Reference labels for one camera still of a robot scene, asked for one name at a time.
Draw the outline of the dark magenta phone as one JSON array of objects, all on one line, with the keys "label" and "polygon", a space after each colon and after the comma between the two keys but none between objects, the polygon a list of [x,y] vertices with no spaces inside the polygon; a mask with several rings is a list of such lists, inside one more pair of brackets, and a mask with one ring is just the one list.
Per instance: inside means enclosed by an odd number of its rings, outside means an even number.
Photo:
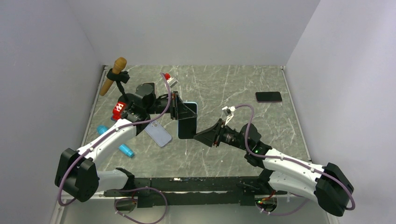
[{"label": "dark magenta phone", "polygon": [[278,91],[256,92],[255,98],[258,103],[276,103],[283,100],[281,93]]}]

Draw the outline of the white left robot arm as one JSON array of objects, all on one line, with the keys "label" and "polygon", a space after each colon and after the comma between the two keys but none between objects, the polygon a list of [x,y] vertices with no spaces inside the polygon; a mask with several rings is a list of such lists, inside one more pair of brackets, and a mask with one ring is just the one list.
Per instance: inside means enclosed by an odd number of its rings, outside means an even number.
[{"label": "white left robot arm", "polygon": [[102,135],[77,150],[68,148],[62,152],[55,177],[60,205],[64,205],[62,191],[80,202],[86,202],[98,191],[116,190],[122,196],[130,195],[136,187],[132,173],[123,168],[99,172],[97,166],[149,126],[154,121],[152,114],[160,118],[168,113],[172,120],[197,117],[197,112],[182,101],[177,91],[168,87],[165,96],[157,97],[154,83],[139,85],[135,93],[123,93],[115,111],[120,118]]}]

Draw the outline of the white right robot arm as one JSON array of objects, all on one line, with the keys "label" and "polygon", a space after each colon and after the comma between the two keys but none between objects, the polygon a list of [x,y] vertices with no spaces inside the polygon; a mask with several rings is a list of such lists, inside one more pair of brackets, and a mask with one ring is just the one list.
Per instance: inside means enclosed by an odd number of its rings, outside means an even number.
[{"label": "white right robot arm", "polygon": [[317,202],[324,211],[337,217],[347,210],[354,187],[337,165],[311,164],[281,153],[261,141],[253,124],[245,124],[236,131],[219,119],[193,138],[209,147],[225,143],[246,151],[247,162],[262,168],[252,185],[259,194],[290,192]]}]

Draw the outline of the lavender phone case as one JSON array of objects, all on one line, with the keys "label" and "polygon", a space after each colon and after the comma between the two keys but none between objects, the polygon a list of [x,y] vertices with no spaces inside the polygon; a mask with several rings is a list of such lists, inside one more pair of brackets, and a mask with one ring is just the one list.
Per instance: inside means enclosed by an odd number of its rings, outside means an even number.
[{"label": "lavender phone case", "polygon": [[172,141],[172,136],[156,120],[150,122],[144,131],[159,147],[165,147]]}]

